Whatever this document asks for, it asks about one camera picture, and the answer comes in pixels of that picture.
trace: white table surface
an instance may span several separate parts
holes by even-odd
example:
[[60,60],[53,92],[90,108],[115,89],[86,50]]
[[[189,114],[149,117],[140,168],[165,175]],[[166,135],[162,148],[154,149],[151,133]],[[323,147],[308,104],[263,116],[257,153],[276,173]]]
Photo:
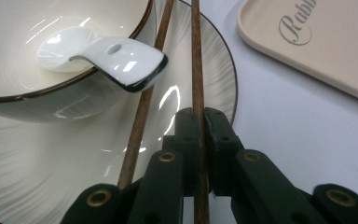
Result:
[[[242,4],[200,0],[201,13],[225,38],[236,64],[237,135],[308,193],[327,183],[358,193],[358,99],[247,46],[236,30]],[[211,223],[236,223],[229,199],[211,197],[210,209]],[[191,211],[186,200],[184,223],[193,223]]]

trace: ceramic spoon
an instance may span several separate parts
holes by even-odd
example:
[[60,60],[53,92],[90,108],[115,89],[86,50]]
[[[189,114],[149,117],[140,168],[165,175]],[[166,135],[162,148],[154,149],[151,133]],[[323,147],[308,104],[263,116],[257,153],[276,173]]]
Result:
[[76,26],[51,35],[36,54],[40,67],[53,72],[79,72],[92,63],[126,91],[142,91],[161,77],[168,64],[161,51],[123,37],[102,37]]

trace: spoon hole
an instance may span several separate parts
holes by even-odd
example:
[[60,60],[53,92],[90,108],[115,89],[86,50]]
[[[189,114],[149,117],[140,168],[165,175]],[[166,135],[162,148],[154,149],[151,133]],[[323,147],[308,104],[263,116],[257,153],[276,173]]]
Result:
[[120,49],[121,49],[120,44],[112,45],[107,49],[107,54],[109,54],[109,55],[114,54],[114,53],[118,52]]

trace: bowl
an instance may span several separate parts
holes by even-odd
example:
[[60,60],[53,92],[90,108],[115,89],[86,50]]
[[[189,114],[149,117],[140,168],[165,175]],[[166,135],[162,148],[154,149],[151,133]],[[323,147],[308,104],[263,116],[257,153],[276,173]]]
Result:
[[153,0],[0,1],[0,116],[34,122],[88,118],[125,94],[101,71],[87,66],[60,73],[36,63],[39,46],[62,29],[84,26],[99,36],[156,39]]

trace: chopsticks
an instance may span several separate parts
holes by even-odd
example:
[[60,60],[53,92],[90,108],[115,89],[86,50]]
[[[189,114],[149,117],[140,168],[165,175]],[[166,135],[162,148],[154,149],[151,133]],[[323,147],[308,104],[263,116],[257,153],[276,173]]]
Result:
[[[204,90],[202,74],[202,47],[200,30],[200,0],[191,1],[191,48],[192,48],[192,90],[193,90],[193,114],[198,118],[201,129],[201,140],[205,146],[204,124]],[[208,224],[208,171],[206,164],[206,150],[202,148],[200,158],[200,187],[194,196],[194,223]]]
[[[164,8],[161,24],[158,29],[155,48],[162,50],[165,37],[168,31],[174,0],[167,0]],[[200,31],[200,1],[192,0],[191,3],[191,42],[192,42],[192,91],[193,91],[193,113],[198,118],[201,128],[201,139],[205,142],[204,136],[204,90],[202,74],[202,54],[201,54],[201,31]],[[132,124],[131,136],[127,146],[127,151],[121,167],[117,186],[124,189],[132,182],[135,166],[139,155],[142,137],[144,135],[145,124],[154,87],[144,91],[138,104],[135,119]],[[202,150],[200,159],[200,187],[194,197],[196,224],[209,224],[209,202],[208,202],[208,178],[206,165],[206,150]]]
[[[158,28],[158,35],[155,42],[156,49],[162,50],[164,48],[165,38],[168,32],[168,25],[171,19],[173,3],[174,0],[167,0],[165,4],[161,23]],[[142,137],[144,135],[147,114],[153,95],[153,89],[154,87],[152,86],[146,91],[143,91],[139,100],[135,119],[132,124],[129,143],[127,145],[126,154],[124,156],[120,176],[117,182],[117,186],[120,189],[124,189],[132,183],[133,175],[135,173],[136,162],[138,160],[139,148],[141,146]]]

